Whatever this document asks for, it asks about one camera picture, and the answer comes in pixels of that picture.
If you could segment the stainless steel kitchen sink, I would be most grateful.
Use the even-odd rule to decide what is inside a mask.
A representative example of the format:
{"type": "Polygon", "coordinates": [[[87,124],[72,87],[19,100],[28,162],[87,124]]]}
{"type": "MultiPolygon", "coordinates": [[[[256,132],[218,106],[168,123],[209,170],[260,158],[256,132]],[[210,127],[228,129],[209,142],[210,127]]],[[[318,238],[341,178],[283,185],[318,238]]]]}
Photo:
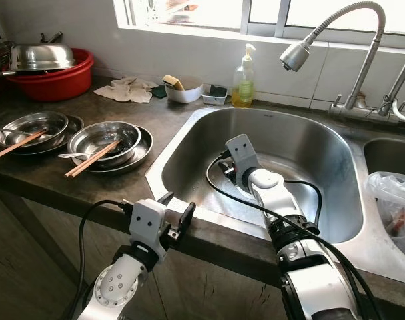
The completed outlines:
{"type": "Polygon", "coordinates": [[[215,235],[236,244],[242,253],[272,259],[268,232],[260,211],[215,192],[206,179],[236,194],[212,159],[226,141],[247,134],[260,164],[287,179],[308,182],[292,192],[313,219],[318,186],[322,211],[317,221],[321,237],[336,245],[357,268],[405,283],[405,254],[383,229],[376,200],[365,187],[377,171],[405,174],[405,133],[378,126],[335,123],[311,113],[265,109],[200,109],[172,136],[160,134],[165,149],[146,173],[154,196],[173,192],[169,206],[197,205],[194,214],[213,223],[215,235]]]}

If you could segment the stainless steel plate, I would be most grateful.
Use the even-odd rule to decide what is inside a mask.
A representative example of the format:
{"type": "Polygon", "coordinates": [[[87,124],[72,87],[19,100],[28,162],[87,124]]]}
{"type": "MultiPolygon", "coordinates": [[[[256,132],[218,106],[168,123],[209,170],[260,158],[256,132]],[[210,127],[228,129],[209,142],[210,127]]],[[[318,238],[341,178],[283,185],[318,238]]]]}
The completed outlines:
{"type": "MultiPolygon", "coordinates": [[[[99,167],[99,165],[94,165],[93,163],[86,168],[86,171],[90,173],[126,173],[126,171],[131,171],[136,167],[139,167],[144,159],[148,156],[148,153],[151,150],[151,144],[153,144],[153,137],[151,137],[151,133],[141,126],[137,126],[141,131],[141,143],[135,147],[135,155],[129,161],[115,165],[115,167],[99,167]]],[[[84,161],[81,161],[77,158],[71,158],[72,162],[75,165],[80,165],[84,161]]]]}
{"type": "Polygon", "coordinates": [[[62,149],[62,147],[65,147],[66,144],[68,143],[69,139],[80,129],[83,127],[83,120],[77,116],[72,116],[72,115],[66,115],[68,116],[70,120],[70,125],[67,129],[63,131],[63,134],[65,135],[63,137],[62,142],[56,146],[56,147],[50,147],[50,149],[45,149],[43,151],[35,151],[33,149],[20,149],[20,147],[16,147],[12,151],[12,153],[16,153],[17,155],[34,155],[35,153],[48,153],[50,151],[55,151],[57,149],[62,149]]]}

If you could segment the small white plastic tray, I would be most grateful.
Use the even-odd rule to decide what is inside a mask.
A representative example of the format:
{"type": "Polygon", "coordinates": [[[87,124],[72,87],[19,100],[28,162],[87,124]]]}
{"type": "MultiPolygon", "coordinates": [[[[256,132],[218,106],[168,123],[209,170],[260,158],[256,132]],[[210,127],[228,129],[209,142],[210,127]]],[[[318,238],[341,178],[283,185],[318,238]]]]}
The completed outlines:
{"type": "Polygon", "coordinates": [[[210,85],[208,85],[208,88],[206,88],[205,91],[203,91],[200,95],[203,103],[206,105],[224,105],[224,103],[226,103],[226,99],[229,97],[229,89],[226,97],[212,97],[212,95],[208,95],[209,86],[210,85]]]}

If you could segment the stainless steel bowl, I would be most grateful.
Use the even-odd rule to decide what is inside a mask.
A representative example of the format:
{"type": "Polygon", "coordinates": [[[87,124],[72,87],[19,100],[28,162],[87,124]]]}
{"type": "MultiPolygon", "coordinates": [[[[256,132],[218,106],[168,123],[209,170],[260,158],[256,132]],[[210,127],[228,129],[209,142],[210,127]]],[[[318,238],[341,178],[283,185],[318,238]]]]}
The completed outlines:
{"type": "Polygon", "coordinates": [[[23,144],[20,149],[33,149],[43,151],[50,147],[58,146],[64,135],[64,130],[70,125],[68,116],[55,111],[44,111],[32,113],[19,117],[16,120],[6,124],[4,129],[22,131],[23,134],[15,132],[0,131],[0,144],[10,146],[24,140],[37,131],[45,130],[46,132],[38,138],[23,144]]]}
{"type": "Polygon", "coordinates": [[[141,131],[133,124],[111,120],[92,124],[74,134],[67,144],[68,153],[97,153],[114,141],[119,143],[94,162],[99,167],[115,167],[130,161],[141,143],[141,131]]]}

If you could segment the grey wooden counter cabinet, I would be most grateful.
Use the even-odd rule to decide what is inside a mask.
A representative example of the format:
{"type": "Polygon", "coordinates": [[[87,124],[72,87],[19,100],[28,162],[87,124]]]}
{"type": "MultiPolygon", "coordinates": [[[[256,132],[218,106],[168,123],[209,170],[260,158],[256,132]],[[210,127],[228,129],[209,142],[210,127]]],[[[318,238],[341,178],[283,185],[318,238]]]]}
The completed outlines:
{"type": "MultiPolygon", "coordinates": [[[[6,192],[0,204],[76,287],[80,217],[6,192]]],[[[287,320],[278,287],[175,250],[123,314],[132,320],[287,320]]]]}

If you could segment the yellow dish soap pump bottle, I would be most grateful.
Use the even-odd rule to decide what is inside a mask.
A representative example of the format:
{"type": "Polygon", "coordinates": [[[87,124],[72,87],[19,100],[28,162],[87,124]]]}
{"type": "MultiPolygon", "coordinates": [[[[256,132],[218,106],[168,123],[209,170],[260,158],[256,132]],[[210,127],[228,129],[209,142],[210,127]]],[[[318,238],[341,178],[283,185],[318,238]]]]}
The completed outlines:
{"type": "Polygon", "coordinates": [[[255,71],[252,54],[255,47],[251,43],[245,44],[245,54],[233,76],[232,105],[236,109],[248,109],[254,100],[255,71]]]}

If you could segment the white ceramic bowl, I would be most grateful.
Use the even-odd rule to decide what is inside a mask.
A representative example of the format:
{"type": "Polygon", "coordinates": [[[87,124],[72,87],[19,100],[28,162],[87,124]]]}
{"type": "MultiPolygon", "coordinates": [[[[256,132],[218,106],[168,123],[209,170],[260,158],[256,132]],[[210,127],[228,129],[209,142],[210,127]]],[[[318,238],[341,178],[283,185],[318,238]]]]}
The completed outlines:
{"type": "Polygon", "coordinates": [[[175,103],[193,103],[200,98],[204,83],[191,77],[180,77],[179,82],[184,89],[177,89],[169,85],[165,86],[167,98],[175,103]]]}

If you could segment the yellow sponge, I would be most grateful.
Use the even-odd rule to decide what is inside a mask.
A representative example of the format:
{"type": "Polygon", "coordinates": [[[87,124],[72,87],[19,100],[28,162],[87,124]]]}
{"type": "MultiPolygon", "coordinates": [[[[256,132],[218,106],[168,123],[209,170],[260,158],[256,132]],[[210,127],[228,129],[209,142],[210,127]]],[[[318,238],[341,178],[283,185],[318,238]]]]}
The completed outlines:
{"type": "Polygon", "coordinates": [[[162,77],[162,82],[166,87],[175,89],[176,91],[184,91],[185,89],[183,87],[183,83],[180,79],[178,79],[178,77],[173,77],[169,74],[165,74],[165,76],[162,77]]]}

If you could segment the crumpled white cloth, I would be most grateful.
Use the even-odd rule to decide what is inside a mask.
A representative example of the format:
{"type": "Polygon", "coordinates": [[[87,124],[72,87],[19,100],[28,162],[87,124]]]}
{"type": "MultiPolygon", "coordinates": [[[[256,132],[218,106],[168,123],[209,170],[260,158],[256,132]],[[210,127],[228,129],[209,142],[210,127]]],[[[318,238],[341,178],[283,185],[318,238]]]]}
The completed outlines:
{"type": "Polygon", "coordinates": [[[140,79],[140,77],[123,77],[111,80],[111,85],[95,89],[93,93],[107,97],[119,103],[149,103],[151,90],[157,83],[140,79]]]}

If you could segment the flexible chrome spray faucet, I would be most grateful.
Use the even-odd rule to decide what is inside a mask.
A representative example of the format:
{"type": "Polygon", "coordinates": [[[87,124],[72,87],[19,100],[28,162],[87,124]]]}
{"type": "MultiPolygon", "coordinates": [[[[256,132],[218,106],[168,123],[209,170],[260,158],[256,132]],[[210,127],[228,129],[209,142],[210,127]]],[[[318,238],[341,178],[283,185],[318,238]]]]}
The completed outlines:
{"type": "Polygon", "coordinates": [[[370,109],[365,103],[364,98],[360,97],[360,90],[364,84],[365,77],[369,73],[369,69],[373,60],[375,59],[376,52],[381,45],[382,36],[383,34],[385,34],[386,14],[381,4],[370,1],[362,1],[349,4],[348,6],[337,10],[332,15],[324,19],[324,21],[322,21],[320,25],[315,27],[311,31],[311,33],[300,40],[300,42],[293,43],[293,45],[288,46],[288,48],[285,49],[285,51],[282,52],[282,54],[279,56],[279,60],[282,62],[282,66],[284,66],[285,70],[298,72],[303,64],[305,64],[305,62],[307,61],[309,55],[311,55],[311,45],[312,43],[314,43],[317,37],[324,30],[327,30],[328,26],[335,22],[337,19],[341,18],[346,13],[358,9],[371,9],[373,10],[373,12],[376,13],[377,30],[375,31],[375,36],[373,37],[373,39],[371,39],[369,51],[365,55],[364,62],[360,68],[360,73],[358,74],[355,81],[354,88],[352,88],[351,93],[343,103],[340,103],[340,98],[342,98],[342,95],[337,95],[336,100],[328,108],[328,113],[330,115],[343,118],[371,120],[392,125],[404,123],[403,121],[397,123],[389,122],[388,120],[383,119],[382,116],[377,115],[385,95],[383,95],[381,104],[379,104],[379,106],[375,109],[370,109]]]}

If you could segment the red plastic basin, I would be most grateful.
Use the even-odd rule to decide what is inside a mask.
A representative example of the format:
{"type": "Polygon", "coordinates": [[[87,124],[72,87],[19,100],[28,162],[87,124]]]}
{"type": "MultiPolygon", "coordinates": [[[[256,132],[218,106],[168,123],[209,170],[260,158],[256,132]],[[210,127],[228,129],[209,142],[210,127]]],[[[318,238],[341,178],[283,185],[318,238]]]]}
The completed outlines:
{"type": "Polygon", "coordinates": [[[86,49],[73,48],[77,65],[72,68],[41,75],[7,77],[22,89],[26,97],[41,103],[56,103],[82,95],[92,85],[93,54],[86,49]]]}

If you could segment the clear plastic bag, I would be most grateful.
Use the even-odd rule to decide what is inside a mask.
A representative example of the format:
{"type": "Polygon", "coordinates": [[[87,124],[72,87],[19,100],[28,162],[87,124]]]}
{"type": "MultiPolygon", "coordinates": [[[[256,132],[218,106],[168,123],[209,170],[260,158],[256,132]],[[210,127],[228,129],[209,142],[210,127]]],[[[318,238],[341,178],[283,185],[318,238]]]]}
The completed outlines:
{"type": "Polygon", "coordinates": [[[383,229],[405,254],[405,175],[386,171],[371,173],[365,186],[376,200],[383,229]]]}

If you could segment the white framed window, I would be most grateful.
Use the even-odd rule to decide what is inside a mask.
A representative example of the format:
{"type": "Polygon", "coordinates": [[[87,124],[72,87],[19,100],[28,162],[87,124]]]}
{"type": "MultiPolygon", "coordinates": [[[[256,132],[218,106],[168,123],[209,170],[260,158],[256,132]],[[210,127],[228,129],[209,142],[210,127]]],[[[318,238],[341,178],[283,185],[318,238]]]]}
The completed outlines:
{"type": "Polygon", "coordinates": [[[112,0],[120,27],[303,39],[331,13],[360,1],[386,15],[381,45],[405,49],[405,0],[112,0]]]}

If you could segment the domed stainless steel lid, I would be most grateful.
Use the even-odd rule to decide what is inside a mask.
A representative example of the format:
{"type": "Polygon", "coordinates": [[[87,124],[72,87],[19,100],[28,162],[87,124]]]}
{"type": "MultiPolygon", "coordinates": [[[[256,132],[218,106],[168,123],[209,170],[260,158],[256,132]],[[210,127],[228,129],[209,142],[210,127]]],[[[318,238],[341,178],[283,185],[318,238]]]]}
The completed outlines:
{"type": "Polygon", "coordinates": [[[49,71],[74,67],[77,61],[66,45],[14,45],[9,69],[13,72],[49,71]]]}

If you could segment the straight chrome tap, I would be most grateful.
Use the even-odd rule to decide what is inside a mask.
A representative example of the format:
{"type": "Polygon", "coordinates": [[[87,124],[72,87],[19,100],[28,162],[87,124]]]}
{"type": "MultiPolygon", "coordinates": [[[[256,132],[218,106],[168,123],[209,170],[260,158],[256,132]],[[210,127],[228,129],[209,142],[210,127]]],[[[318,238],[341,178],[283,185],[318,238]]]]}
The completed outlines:
{"type": "Polygon", "coordinates": [[[386,94],[383,98],[381,107],[377,115],[382,116],[383,119],[389,122],[405,122],[405,115],[403,115],[402,110],[405,107],[405,101],[399,101],[397,95],[400,93],[402,86],[405,82],[405,64],[398,74],[396,82],[391,88],[389,94],[386,94]]]}

